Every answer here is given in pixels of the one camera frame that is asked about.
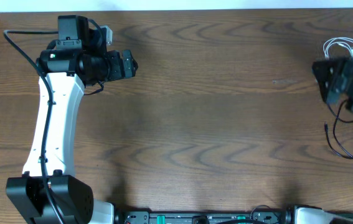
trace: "white plastic casing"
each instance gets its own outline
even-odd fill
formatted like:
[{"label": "white plastic casing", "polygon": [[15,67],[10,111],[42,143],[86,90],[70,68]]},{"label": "white plastic casing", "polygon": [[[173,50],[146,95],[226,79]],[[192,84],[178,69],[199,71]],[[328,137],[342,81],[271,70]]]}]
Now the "white plastic casing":
[{"label": "white plastic casing", "polygon": [[93,215],[89,224],[113,224],[114,222],[114,205],[94,200]]},{"label": "white plastic casing", "polygon": [[348,220],[353,222],[353,220],[340,217],[329,212],[325,212],[318,208],[298,208],[295,211],[295,220],[296,224],[330,224],[330,222],[335,219]]},{"label": "white plastic casing", "polygon": [[[46,75],[55,104],[50,117],[46,143],[46,171],[53,175],[54,170],[62,170],[64,175],[75,176],[74,135],[78,107],[85,89],[78,75],[67,76],[65,72]],[[39,79],[40,103],[34,141],[22,173],[29,172],[31,177],[42,176],[40,169],[40,149],[47,114],[49,96],[42,79]]]},{"label": "white plastic casing", "polygon": [[113,31],[108,26],[100,26],[106,29],[106,45],[110,46],[113,43]]}]

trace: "white cable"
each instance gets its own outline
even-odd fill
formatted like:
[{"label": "white cable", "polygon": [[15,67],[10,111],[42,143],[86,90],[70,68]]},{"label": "white cable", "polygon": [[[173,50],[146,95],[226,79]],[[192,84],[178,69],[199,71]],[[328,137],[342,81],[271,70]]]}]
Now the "white cable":
[{"label": "white cable", "polygon": [[329,48],[334,45],[337,44],[341,47],[344,47],[345,49],[347,49],[349,51],[349,55],[351,57],[353,57],[353,47],[351,47],[348,42],[353,44],[353,39],[352,38],[348,38],[348,37],[335,37],[335,38],[331,38],[329,40],[327,40],[324,44],[323,44],[323,52],[324,52],[324,56],[325,58],[329,58]]}]

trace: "black cable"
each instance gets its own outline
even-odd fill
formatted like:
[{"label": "black cable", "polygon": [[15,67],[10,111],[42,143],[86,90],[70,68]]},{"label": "black cable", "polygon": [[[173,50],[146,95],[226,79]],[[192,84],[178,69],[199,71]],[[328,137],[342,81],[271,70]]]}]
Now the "black cable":
[{"label": "black cable", "polygon": [[252,219],[245,219],[245,220],[230,220],[226,222],[220,222],[217,224],[238,224],[238,223],[253,223],[253,224],[266,224],[264,222],[258,221],[258,220],[252,220]]},{"label": "black cable", "polygon": [[47,141],[47,133],[49,130],[49,123],[50,123],[50,115],[52,114],[52,106],[53,106],[53,93],[50,89],[49,83],[45,78],[45,73],[32,61],[32,59],[19,47],[17,46],[9,37],[8,34],[57,34],[57,31],[18,31],[18,30],[5,30],[3,32],[4,38],[25,58],[27,61],[33,66],[33,68],[37,71],[38,75],[42,79],[45,84],[47,93],[49,95],[49,100],[47,102],[47,114],[46,114],[46,121],[44,127],[44,135],[42,137],[42,147],[40,149],[40,169],[42,171],[42,181],[44,184],[44,189],[46,192],[47,199],[50,205],[53,208],[54,213],[56,214],[57,218],[59,219],[60,224],[64,224],[63,216],[60,214],[59,209],[57,208],[56,201],[53,198],[52,192],[49,189],[48,180],[46,176],[46,141]]},{"label": "black cable", "polygon": [[99,93],[99,92],[101,92],[101,91],[103,91],[104,90],[104,85],[103,85],[103,83],[101,82],[101,81],[97,81],[97,83],[99,83],[99,85],[100,85],[100,89],[98,89],[98,90],[95,90],[95,91],[93,91],[93,92],[91,92],[91,93],[86,93],[86,94],[83,94],[84,96],[90,96],[90,95],[94,95],[94,94],[96,94],[96,93]]},{"label": "black cable", "polygon": [[341,153],[337,152],[332,146],[331,146],[331,143],[330,143],[330,139],[329,139],[329,136],[328,136],[328,125],[327,123],[324,123],[324,131],[326,132],[326,139],[327,139],[327,143],[330,147],[330,149],[335,153],[337,154],[338,156],[342,157],[342,158],[345,158],[345,159],[353,159],[353,155],[350,154],[343,146],[342,144],[338,141],[338,138],[336,136],[336,125],[337,125],[337,122],[339,121],[339,114],[341,113],[341,109],[342,107],[344,106],[344,104],[346,103],[347,100],[344,100],[341,105],[339,106],[339,109],[338,109],[338,113],[336,114],[336,119],[335,119],[335,122],[334,122],[334,126],[333,126],[333,129],[332,129],[332,133],[334,135],[334,139],[336,140],[336,142],[338,143],[339,147],[348,155],[348,156],[345,156],[345,155],[342,155]]},{"label": "black cable", "polygon": [[329,104],[327,104],[327,107],[328,107],[328,109],[331,111],[332,115],[334,115],[334,117],[338,118],[338,120],[339,120],[340,122],[346,123],[346,124],[351,124],[351,123],[353,123],[353,120],[352,120],[352,121],[345,121],[345,120],[343,120],[343,119],[340,119],[340,117],[338,117],[338,116],[335,114],[335,112],[331,109],[331,106],[330,106]]},{"label": "black cable", "polygon": [[54,47],[56,47],[57,40],[52,40],[50,43],[47,45],[46,50],[53,50]]},{"label": "black cable", "polygon": [[[253,220],[253,212],[254,212],[256,209],[260,208],[260,207],[266,207],[266,208],[271,209],[271,207],[269,207],[269,206],[267,206],[267,205],[258,205],[258,206],[256,206],[256,207],[251,211],[251,213],[250,213],[250,218],[251,218],[252,220]],[[276,223],[279,223],[279,222],[280,222],[280,217],[279,217],[278,215],[276,215],[275,212],[272,212],[272,213],[275,215],[275,217],[277,217],[277,222],[276,222]]]}]

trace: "wooden table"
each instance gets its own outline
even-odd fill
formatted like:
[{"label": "wooden table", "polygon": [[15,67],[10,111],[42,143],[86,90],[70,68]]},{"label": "wooden table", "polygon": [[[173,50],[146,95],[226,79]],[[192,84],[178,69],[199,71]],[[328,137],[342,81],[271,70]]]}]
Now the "wooden table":
[{"label": "wooden table", "polygon": [[[62,14],[0,14],[0,223],[22,222],[5,185],[21,175],[39,103],[36,72],[2,32],[56,30]],[[95,198],[154,211],[353,211],[353,161],[327,146],[333,118],[311,73],[324,41],[353,38],[353,9],[78,14],[109,25],[111,49],[139,63],[80,105],[76,177]],[[12,38],[36,58],[56,36]],[[353,124],[338,136],[353,153]]]}]

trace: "green terminal block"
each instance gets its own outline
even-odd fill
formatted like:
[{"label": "green terminal block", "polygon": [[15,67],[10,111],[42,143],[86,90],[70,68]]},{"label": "green terminal block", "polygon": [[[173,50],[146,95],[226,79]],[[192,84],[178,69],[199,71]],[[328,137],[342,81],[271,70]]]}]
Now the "green terminal block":
[{"label": "green terminal block", "polygon": [[245,218],[245,216],[240,215],[237,217],[237,219],[246,219],[246,218]]},{"label": "green terminal block", "polygon": [[165,215],[157,216],[157,224],[165,224]]}]

